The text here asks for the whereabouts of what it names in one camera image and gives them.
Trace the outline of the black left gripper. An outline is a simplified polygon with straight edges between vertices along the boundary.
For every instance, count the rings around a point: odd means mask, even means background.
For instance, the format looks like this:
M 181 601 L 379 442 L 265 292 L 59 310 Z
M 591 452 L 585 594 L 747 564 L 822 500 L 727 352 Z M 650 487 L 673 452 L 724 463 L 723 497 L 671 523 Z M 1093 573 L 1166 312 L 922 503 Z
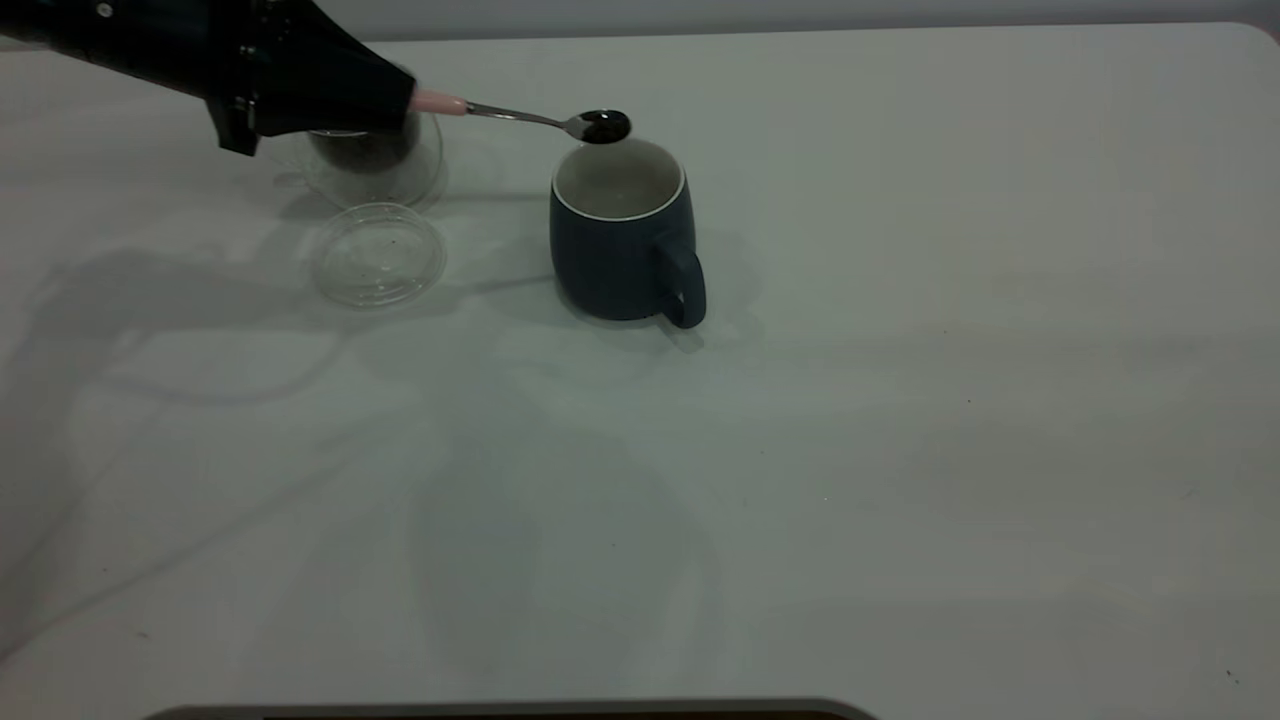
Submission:
M 76 58 L 204 101 L 244 155 L 261 137 L 399 132 L 416 90 L 315 1 L 78 1 Z

